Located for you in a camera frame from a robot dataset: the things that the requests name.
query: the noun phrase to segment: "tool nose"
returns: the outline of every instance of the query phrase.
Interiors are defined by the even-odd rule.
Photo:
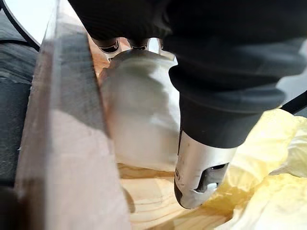
[[[178,203],[187,209],[207,201],[223,181],[236,148],[204,145],[181,133],[174,191]]]
[[[227,164],[213,166],[202,172],[199,185],[196,189],[187,189],[184,195],[177,186],[180,183],[180,179],[176,182],[174,179],[174,192],[177,202],[184,208],[191,209],[202,205],[207,201],[211,195],[215,192],[219,184],[222,182]]]

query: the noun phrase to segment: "wooden board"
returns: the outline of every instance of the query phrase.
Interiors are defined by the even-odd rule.
[[[36,64],[15,191],[23,229],[129,229],[86,31],[58,0]]]

